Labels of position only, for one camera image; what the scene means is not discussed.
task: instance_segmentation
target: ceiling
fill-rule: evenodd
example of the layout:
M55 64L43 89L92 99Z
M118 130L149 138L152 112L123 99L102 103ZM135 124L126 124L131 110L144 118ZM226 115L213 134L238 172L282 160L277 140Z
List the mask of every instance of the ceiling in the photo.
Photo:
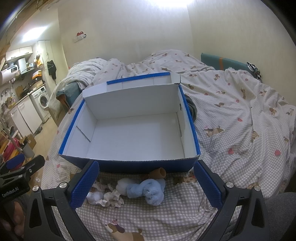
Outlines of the ceiling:
M46 30L34 40L23 42L23 36L29 30L37 27L46 27ZM55 39L60 36L59 20L56 7L44 8L37 10L20 29L15 33L10 41L10 50L15 50L22 47L32 46L39 40Z

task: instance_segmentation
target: washing machine door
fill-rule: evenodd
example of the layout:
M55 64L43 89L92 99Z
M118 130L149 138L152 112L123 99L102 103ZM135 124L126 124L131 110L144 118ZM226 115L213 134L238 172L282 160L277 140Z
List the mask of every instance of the washing machine door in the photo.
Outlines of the washing machine door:
M39 96L39 105L41 106L42 109L45 109L48 107L48 100L46 98L46 94L41 94Z

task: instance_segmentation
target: human hand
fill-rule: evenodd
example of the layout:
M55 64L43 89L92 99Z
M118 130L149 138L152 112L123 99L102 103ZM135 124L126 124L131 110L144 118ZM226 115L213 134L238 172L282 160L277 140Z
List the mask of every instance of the human hand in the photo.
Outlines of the human hand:
M14 202L15 204L15 211L13 213L13 221L15 223L14 232L17 236L21 236L23 238L24 236L24 225L25 225L25 215L22 210L22 207L18 202ZM12 231L12 227L6 220L0 219L3 227L7 231Z

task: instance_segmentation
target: washing machine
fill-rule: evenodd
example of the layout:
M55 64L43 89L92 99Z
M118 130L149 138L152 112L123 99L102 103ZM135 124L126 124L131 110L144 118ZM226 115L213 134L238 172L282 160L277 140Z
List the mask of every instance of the washing machine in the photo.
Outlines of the washing machine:
M45 123L50 117L50 113L45 110L48 107L49 95L46 91L45 86L40 87L35 90L32 94L30 94L30 99L40 116L43 123Z

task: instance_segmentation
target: blue gripper pad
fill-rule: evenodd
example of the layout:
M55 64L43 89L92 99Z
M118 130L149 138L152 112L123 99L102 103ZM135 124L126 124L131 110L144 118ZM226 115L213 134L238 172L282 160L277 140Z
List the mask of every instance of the blue gripper pad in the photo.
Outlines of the blue gripper pad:
M217 209L222 208L222 193L199 161L194 163L193 171L212 207Z
M23 163L25 160L25 155L20 153L17 156L15 156L14 158L11 158L10 160L8 160L6 162L6 168L8 170L15 168L17 165L19 165L20 163Z
M70 206L75 209L81 207L91 186L99 174L99 163L94 161L84 173L71 193Z

